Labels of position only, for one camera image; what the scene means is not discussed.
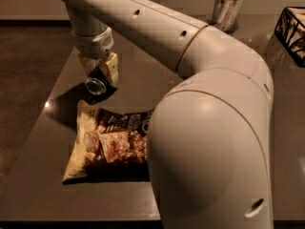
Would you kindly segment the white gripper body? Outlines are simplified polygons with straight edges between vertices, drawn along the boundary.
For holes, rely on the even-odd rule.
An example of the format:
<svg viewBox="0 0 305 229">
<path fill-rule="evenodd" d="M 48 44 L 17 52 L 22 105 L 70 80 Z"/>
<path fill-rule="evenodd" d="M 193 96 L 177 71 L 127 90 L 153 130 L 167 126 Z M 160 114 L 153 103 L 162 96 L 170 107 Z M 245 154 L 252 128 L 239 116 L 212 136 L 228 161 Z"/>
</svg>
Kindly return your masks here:
<svg viewBox="0 0 305 229">
<path fill-rule="evenodd" d="M 79 35 L 71 33 L 75 47 L 85 57 L 99 59 L 104 57 L 113 46 L 112 29 L 107 27 L 97 35 Z"/>
</svg>

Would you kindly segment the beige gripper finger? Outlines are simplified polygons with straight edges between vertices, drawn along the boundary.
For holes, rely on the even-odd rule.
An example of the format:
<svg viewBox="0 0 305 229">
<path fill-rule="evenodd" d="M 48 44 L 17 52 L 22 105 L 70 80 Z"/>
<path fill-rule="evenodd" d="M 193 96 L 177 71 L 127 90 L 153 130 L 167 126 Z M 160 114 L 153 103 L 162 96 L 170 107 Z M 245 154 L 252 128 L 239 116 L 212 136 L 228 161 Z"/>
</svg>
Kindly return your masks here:
<svg viewBox="0 0 305 229">
<path fill-rule="evenodd" d="M 118 81 L 119 67 L 117 54 L 111 52 L 100 62 L 100 70 L 106 76 L 110 84 L 116 84 Z"/>
<path fill-rule="evenodd" d="M 88 58 L 85 57 L 82 54 L 78 55 L 79 61 L 81 63 L 81 65 L 83 66 L 84 72 L 86 76 L 89 76 L 92 71 L 99 66 L 99 61 L 92 59 L 92 58 Z"/>
</svg>

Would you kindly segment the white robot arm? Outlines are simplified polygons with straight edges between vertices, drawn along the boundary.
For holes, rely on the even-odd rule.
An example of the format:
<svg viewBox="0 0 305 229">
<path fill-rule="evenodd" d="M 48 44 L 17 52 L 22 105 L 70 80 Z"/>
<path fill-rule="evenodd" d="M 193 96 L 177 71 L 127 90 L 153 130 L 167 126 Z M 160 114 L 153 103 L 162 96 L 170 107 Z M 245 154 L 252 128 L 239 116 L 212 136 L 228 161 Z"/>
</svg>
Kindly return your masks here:
<svg viewBox="0 0 305 229">
<path fill-rule="evenodd" d="M 262 57 L 150 0 L 61 1 L 86 56 L 101 57 L 97 39 L 113 29 L 182 79 L 149 124 L 149 173 L 163 228 L 274 229 L 274 84 Z"/>
</svg>

